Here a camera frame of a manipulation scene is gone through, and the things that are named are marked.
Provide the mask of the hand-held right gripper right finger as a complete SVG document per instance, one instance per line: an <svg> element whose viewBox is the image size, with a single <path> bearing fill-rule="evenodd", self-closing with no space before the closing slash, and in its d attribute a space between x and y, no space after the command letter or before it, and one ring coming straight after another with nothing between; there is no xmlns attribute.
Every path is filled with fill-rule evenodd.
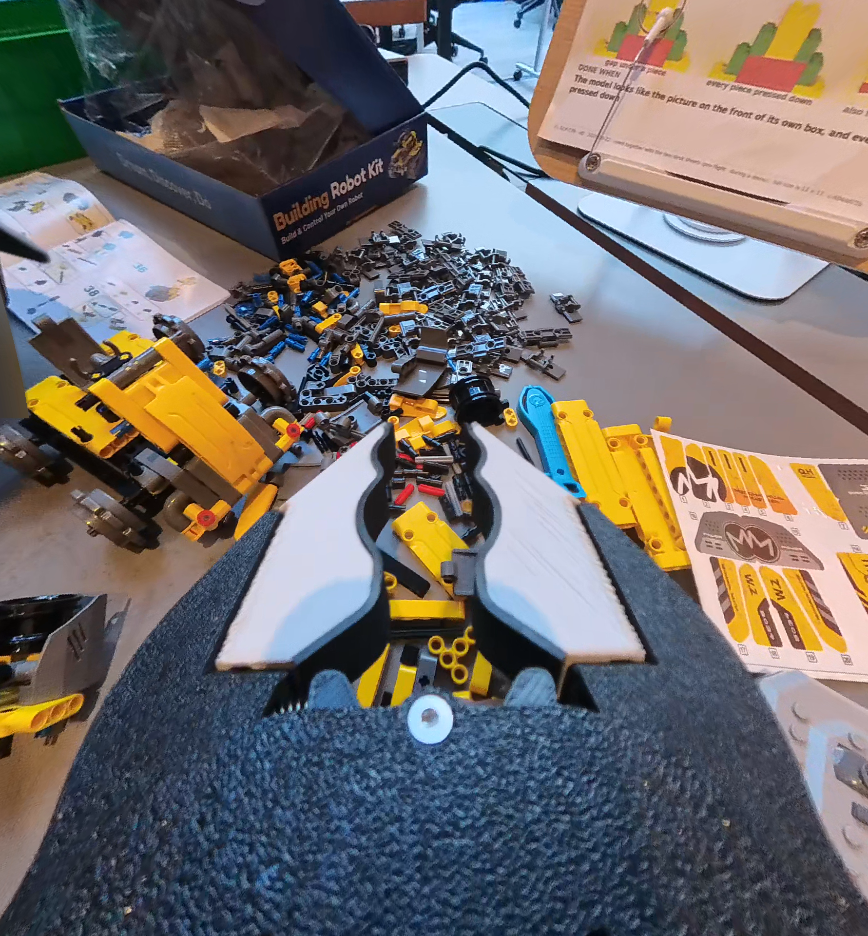
<svg viewBox="0 0 868 936"><path fill-rule="evenodd" d="M463 425L463 441L484 535L468 608L485 658L511 681L545 671L557 695L576 665L645 663L589 530L601 515L478 423Z"/></svg>

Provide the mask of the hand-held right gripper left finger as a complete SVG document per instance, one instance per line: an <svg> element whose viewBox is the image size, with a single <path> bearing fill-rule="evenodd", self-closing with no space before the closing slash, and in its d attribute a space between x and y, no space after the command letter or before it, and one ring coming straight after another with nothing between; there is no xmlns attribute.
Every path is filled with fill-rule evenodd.
<svg viewBox="0 0 868 936"><path fill-rule="evenodd" d="M266 713L306 703L324 670L356 680L386 649L377 539L390 520L395 462L393 425L383 422L281 509L216 658L220 671L284 673Z"/></svg>

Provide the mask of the small dark grey connector brick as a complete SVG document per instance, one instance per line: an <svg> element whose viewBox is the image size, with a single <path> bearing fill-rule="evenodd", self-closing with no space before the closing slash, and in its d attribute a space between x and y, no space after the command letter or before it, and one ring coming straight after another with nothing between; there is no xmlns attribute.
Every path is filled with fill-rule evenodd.
<svg viewBox="0 0 868 936"><path fill-rule="evenodd" d="M476 591L478 551L455 548L451 557L441 563L440 579L454 598L468 598Z"/></svg>

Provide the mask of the small yellow brick wheel assembly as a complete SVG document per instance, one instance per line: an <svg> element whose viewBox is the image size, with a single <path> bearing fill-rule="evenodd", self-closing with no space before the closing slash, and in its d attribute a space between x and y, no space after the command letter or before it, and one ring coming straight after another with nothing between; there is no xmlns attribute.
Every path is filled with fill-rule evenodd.
<svg viewBox="0 0 868 936"><path fill-rule="evenodd" d="M53 745L89 718L124 617L107 617L105 594L0 601L0 759L19 736Z"/></svg>

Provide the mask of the wooden task instruction board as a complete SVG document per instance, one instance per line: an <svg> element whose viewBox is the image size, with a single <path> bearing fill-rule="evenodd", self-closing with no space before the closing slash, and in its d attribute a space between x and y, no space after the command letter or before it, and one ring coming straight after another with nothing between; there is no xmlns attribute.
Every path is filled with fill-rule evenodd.
<svg viewBox="0 0 868 936"><path fill-rule="evenodd" d="M528 134L557 181L868 274L868 1L563 2Z"/></svg>

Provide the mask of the blue brick separator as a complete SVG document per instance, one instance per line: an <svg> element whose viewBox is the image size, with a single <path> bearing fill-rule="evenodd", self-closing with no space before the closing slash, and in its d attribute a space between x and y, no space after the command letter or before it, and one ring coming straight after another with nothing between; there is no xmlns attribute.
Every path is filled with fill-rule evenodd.
<svg viewBox="0 0 868 936"><path fill-rule="evenodd" d="M584 499L585 492L571 472L557 432L552 412L554 402L545 388L538 385L525 386L519 396L518 416L535 442L544 474L573 496Z"/></svg>

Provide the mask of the white instruction booklet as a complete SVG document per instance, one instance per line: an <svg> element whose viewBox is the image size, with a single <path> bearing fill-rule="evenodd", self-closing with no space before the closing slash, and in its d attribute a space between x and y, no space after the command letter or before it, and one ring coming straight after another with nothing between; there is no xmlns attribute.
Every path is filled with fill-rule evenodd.
<svg viewBox="0 0 868 936"><path fill-rule="evenodd" d="M49 256L0 255L8 308L33 332L46 315L74 318L97 339L149 338L155 314L191 321L229 298L76 181L32 172L1 183L0 226Z"/></svg>

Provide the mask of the black toy tyre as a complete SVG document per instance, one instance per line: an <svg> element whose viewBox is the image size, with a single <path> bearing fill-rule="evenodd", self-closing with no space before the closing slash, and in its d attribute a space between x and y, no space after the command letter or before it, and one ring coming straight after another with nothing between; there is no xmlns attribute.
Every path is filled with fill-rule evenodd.
<svg viewBox="0 0 868 936"><path fill-rule="evenodd" d="M457 379L449 387L449 401L455 421L461 425L479 423L489 427L505 421L508 403L487 376L473 373Z"/></svg>

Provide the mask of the yellow black brick vehicle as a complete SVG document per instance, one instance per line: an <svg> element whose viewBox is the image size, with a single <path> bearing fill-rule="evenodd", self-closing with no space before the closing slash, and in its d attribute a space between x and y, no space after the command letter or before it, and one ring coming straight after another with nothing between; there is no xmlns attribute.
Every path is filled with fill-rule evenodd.
<svg viewBox="0 0 868 936"><path fill-rule="evenodd" d="M39 317L31 345L58 374L0 426L0 462L48 488L89 473L103 487L72 494L88 534L135 554L158 546L161 521L203 545L238 540L275 504L278 463L300 440L295 391L255 357L236 372L249 392L230 391L185 322L157 314L152 326L151 340L99 343L72 318Z"/></svg>

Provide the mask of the yellow black printed leaflet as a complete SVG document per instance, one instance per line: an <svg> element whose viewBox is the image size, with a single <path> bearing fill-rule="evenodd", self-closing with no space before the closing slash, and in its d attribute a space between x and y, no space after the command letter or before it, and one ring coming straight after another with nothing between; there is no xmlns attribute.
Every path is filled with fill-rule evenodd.
<svg viewBox="0 0 868 936"><path fill-rule="evenodd" d="M868 460L653 437L699 602L743 665L868 683Z"/></svg>

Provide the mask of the green plastic bin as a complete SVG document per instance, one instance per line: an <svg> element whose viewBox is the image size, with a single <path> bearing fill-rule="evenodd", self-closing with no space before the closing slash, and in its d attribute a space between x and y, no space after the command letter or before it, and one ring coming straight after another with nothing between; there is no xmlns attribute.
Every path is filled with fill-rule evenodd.
<svg viewBox="0 0 868 936"><path fill-rule="evenodd" d="M83 88L58 2L0 2L0 177L84 155L58 106Z"/></svg>

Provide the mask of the white stand base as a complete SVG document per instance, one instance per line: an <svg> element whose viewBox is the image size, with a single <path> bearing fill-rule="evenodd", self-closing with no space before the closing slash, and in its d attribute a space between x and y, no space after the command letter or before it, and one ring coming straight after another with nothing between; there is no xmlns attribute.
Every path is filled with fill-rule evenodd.
<svg viewBox="0 0 868 936"><path fill-rule="evenodd" d="M745 298L786 300L828 264L805 253L601 193L579 215Z"/></svg>

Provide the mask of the dark blue kit box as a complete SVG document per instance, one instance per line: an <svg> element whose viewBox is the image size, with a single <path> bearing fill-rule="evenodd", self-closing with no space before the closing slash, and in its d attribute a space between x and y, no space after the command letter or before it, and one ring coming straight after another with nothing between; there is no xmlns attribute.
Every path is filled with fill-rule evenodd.
<svg viewBox="0 0 868 936"><path fill-rule="evenodd" d="M335 1L71 1L96 166L285 259L427 172L421 104Z"/></svg>

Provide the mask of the grey battery box brick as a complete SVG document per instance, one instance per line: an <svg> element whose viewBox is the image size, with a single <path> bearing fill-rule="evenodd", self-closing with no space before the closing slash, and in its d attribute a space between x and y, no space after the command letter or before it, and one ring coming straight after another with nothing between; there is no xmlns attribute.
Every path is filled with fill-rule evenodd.
<svg viewBox="0 0 868 936"><path fill-rule="evenodd" d="M757 681L817 814L868 900L868 709L801 672Z"/></svg>

